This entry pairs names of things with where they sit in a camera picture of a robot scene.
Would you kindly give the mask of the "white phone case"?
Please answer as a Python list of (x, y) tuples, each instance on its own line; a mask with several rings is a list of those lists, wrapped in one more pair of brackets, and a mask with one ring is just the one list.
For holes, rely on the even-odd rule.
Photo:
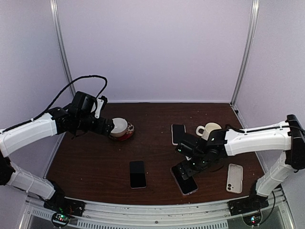
[(243, 190), (243, 167), (229, 164), (226, 182), (226, 191), (240, 194)]

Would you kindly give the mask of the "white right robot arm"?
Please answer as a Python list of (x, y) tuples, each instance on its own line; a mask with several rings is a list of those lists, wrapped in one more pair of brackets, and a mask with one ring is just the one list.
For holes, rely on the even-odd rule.
[(285, 121), (268, 126), (237, 129), (226, 125), (224, 129), (213, 128), (206, 134), (185, 134), (176, 151), (187, 159), (173, 166), (172, 173), (176, 179), (188, 180), (222, 158), (268, 150), (282, 153), (270, 170), (253, 184), (254, 190), (244, 200), (246, 209), (253, 211), (294, 170), (305, 167), (305, 131), (293, 114)]

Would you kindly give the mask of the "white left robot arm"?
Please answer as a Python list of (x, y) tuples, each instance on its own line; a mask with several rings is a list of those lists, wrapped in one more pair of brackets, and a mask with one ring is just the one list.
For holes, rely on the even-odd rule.
[(9, 159), (16, 150), (40, 139), (60, 135), (65, 132), (76, 134), (77, 131), (93, 132), (109, 136), (114, 129), (112, 119), (95, 117), (93, 113), (75, 115), (56, 107), (40, 118), (29, 120), (11, 130), (0, 132), (0, 184), (16, 187), (35, 194), (64, 212), (69, 204), (65, 194), (54, 182), (43, 179), (22, 169)]

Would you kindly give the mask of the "white ceramic bowl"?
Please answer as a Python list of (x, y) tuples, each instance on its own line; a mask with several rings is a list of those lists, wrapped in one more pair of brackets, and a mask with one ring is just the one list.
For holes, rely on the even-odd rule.
[(113, 137), (121, 137), (123, 136), (128, 127), (128, 122), (124, 118), (113, 118), (114, 129), (110, 132), (110, 135)]

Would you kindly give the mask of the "cream ceramic mug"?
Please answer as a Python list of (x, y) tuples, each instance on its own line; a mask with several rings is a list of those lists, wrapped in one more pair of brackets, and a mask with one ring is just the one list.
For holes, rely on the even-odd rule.
[(196, 128), (196, 134), (204, 140), (208, 140), (210, 133), (213, 130), (221, 129), (221, 126), (217, 123), (207, 123), (205, 126), (199, 125)]

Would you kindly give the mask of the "right circuit board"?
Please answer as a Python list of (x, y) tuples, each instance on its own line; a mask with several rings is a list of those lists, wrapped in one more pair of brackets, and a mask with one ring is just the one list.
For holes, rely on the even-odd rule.
[(243, 222), (250, 227), (258, 226), (262, 221), (262, 214), (255, 213), (243, 216)]

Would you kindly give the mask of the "circuit board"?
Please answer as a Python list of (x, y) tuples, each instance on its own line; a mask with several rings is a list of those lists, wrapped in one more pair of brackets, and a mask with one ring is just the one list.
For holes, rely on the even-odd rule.
[(60, 213), (54, 213), (51, 217), (52, 224), (58, 228), (67, 226), (70, 220), (70, 217)]
[(250, 227), (258, 226), (262, 221), (262, 214), (255, 213), (243, 216), (243, 222)]

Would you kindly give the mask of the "left circuit board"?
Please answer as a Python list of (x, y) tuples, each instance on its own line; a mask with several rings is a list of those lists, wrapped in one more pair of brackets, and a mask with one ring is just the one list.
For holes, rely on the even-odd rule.
[(52, 224), (58, 228), (67, 226), (70, 220), (70, 217), (60, 213), (54, 213), (51, 217)]

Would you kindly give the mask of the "aluminium front rail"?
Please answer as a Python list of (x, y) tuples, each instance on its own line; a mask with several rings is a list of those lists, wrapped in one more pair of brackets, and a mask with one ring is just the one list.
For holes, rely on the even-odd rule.
[[(286, 199), (277, 192), (272, 214), (270, 206), (262, 209), (259, 227), (244, 222), (245, 216), (232, 216), (227, 201), (182, 205), (119, 205), (88, 201), (83, 215), (74, 216), (63, 229), (295, 229)], [(43, 207), (43, 202), (28, 198), (18, 229), (56, 229), (51, 222), (53, 211)]]

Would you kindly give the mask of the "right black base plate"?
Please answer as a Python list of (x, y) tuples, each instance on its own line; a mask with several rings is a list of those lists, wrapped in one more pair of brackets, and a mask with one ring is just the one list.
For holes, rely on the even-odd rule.
[(228, 202), (228, 207), (231, 216), (245, 214), (253, 211), (259, 211), (262, 208), (269, 206), (267, 198), (241, 198), (236, 200), (231, 200)]

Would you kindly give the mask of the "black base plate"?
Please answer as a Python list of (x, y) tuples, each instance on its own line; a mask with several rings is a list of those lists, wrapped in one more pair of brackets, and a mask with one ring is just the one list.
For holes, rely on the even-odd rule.
[(85, 202), (66, 198), (64, 201), (64, 204), (59, 207), (54, 203), (51, 203), (49, 200), (46, 200), (44, 201), (43, 207), (66, 216), (82, 217), (85, 208)]
[(228, 202), (228, 207), (231, 216), (245, 214), (253, 211), (259, 211), (262, 208), (269, 206), (267, 198), (241, 198), (236, 200), (231, 200)]

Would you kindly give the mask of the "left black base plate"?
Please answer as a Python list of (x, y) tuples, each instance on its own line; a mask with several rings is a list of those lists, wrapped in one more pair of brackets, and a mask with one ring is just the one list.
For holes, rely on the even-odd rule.
[(64, 204), (59, 207), (54, 203), (51, 203), (49, 200), (46, 200), (44, 201), (43, 207), (66, 216), (82, 217), (85, 208), (85, 202), (66, 198), (64, 201)]

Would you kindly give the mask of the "left aluminium frame post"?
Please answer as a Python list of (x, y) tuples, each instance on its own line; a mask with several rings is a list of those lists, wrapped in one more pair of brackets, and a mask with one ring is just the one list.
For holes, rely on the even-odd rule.
[(60, 23), (60, 17), (59, 17), (59, 11), (58, 11), (58, 3), (56, 0), (50, 0), (50, 6), (51, 6), (51, 14), (53, 18), (53, 23), (55, 27), (57, 42), (59, 46), (59, 52), (61, 57), (61, 63), (64, 70), (64, 75), (68, 83), (72, 82), (72, 76), (71, 71), (68, 63), (68, 58), (64, 46), (64, 40), (62, 36), (62, 29), (61, 29), (61, 23)]

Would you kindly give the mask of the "aluminium frame post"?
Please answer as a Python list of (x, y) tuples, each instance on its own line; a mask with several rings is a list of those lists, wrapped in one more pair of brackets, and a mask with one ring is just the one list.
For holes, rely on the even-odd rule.
[(258, 15), (259, 15), (259, 6), (260, 6), (260, 0), (253, 0), (252, 1), (252, 8), (251, 8), (251, 14), (249, 19), (249, 25), (248, 25), (248, 32), (247, 32), (247, 38), (244, 48), (244, 53), (242, 57), (242, 62), (239, 70), (239, 74), (237, 77), (237, 81), (234, 88), (234, 93), (231, 99), (231, 106), (236, 107), (237, 99), (239, 92), (242, 87), (243, 79), (246, 73), (246, 68), (249, 62), (250, 58), (250, 52), (251, 48), (254, 42), (255, 32), (257, 28), (257, 22), (258, 22)]
[(71, 71), (68, 63), (68, 58), (64, 46), (64, 40), (62, 36), (62, 29), (61, 29), (61, 23), (60, 23), (60, 17), (59, 17), (59, 11), (58, 11), (58, 3), (56, 0), (50, 0), (50, 6), (51, 6), (51, 14), (53, 18), (53, 23), (55, 27), (57, 42), (59, 46), (59, 52), (61, 57), (61, 63), (64, 70), (64, 75), (68, 83), (72, 82), (72, 76)]

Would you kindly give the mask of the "right aluminium frame post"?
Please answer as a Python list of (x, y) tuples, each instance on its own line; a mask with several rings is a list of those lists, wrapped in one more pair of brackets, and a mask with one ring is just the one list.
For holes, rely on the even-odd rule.
[(243, 79), (246, 73), (246, 68), (249, 62), (250, 58), (250, 52), (251, 48), (254, 42), (255, 32), (257, 28), (257, 22), (258, 22), (258, 15), (259, 15), (259, 6), (260, 6), (260, 0), (253, 0), (252, 1), (252, 8), (251, 8), (251, 14), (249, 19), (249, 25), (248, 25), (248, 32), (247, 32), (247, 38), (244, 48), (244, 53), (242, 57), (242, 62), (239, 70), (239, 74), (237, 77), (237, 81), (234, 88), (234, 93), (231, 99), (231, 106), (236, 107), (237, 99), (239, 92), (242, 87)]

